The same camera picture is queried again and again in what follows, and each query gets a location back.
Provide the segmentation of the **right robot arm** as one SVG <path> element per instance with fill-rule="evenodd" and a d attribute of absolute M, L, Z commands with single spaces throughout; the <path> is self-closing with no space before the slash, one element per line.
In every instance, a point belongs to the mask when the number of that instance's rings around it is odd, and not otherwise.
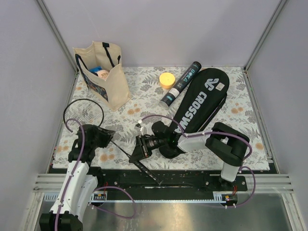
<path fill-rule="evenodd" d="M 152 125 L 153 135 L 136 136 L 135 148 L 129 158 L 137 163 L 152 155 L 152 150 L 160 149 L 165 157 L 173 158 L 194 150 L 208 149 L 223 161 L 219 185 L 228 191 L 236 185 L 236 176 L 246 156 L 252 152 L 249 138 L 233 128 L 217 122 L 208 131 L 176 133 L 158 121 Z"/>

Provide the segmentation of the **black shuttlecock tube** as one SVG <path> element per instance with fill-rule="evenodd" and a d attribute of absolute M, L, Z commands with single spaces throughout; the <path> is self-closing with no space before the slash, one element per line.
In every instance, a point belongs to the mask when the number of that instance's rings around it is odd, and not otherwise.
<path fill-rule="evenodd" d="M 165 94 L 165 96 L 160 100 L 159 105 L 168 110 L 175 99 L 180 95 L 180 93 L 188 86 L 192 79 L 197 75 L 201 69 L 201 64 L 197 61 L 193 62 L 184 74 L 178 79 L 175 85 Z"/>

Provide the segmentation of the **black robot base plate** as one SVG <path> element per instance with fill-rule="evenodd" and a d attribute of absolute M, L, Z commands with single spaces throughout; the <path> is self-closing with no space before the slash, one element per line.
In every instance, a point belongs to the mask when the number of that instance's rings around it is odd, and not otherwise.
<path fill-rule="evenodd" d="M 154 170 L 158 180 L 140 170 L 100 169 L 91 167 L 90 176 L 106 186 L 108 200 L 205 200 L 214 192 L 246 192 L 245 177 L 237 176 L 233 183 L 220 179 L 218 170 Z"/>

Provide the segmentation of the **black racket cover bag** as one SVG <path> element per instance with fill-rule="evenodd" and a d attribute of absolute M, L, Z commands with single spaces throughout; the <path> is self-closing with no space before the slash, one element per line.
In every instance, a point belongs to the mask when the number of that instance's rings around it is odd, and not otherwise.
<path fill-rule="evenodd" d="M 230 80 L 228 75 L 216 68 L 201 70 L 186 87 L 186 93 L 179 105 L 169 129 L 181 133 L 194 133 L 205 129 L 225 103 Z"/>

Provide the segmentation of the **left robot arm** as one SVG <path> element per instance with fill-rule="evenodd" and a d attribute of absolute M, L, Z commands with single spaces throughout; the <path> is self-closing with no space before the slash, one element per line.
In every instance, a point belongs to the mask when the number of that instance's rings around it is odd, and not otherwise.
<path fill-rule="evenodd" d="M 96 125 L 79 127 L 68 155 L 68 168 L 59 195 L 50 211 L 40 216 L 42 231 L 83 230 L 83 217 L 90 196 L 94 190 L 104 186 L 103 176 L 96 174 L 98 170 L 89 172 L 95 150 L 107 147 L 115 133 Z"/>

